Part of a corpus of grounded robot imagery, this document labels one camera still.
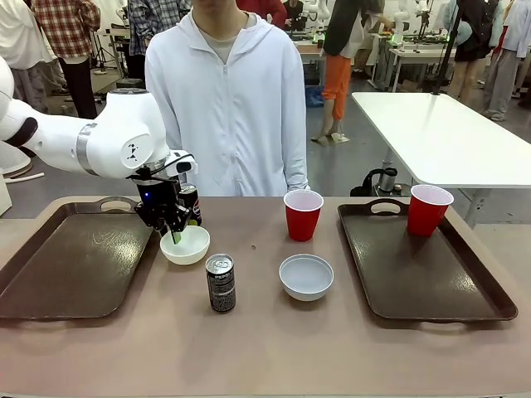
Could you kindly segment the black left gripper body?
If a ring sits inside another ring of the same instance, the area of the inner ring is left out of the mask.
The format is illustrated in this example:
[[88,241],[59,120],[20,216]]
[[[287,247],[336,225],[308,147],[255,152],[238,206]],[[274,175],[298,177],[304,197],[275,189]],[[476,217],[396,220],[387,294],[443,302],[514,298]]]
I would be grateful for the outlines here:
[[181,233],[185,229],[192,210],[179,197],[178,177],[168,177],[165,171],[155,172],[143,166],[133,175],[133,182],[140,197],[134,210],[147,226],[162,233]]

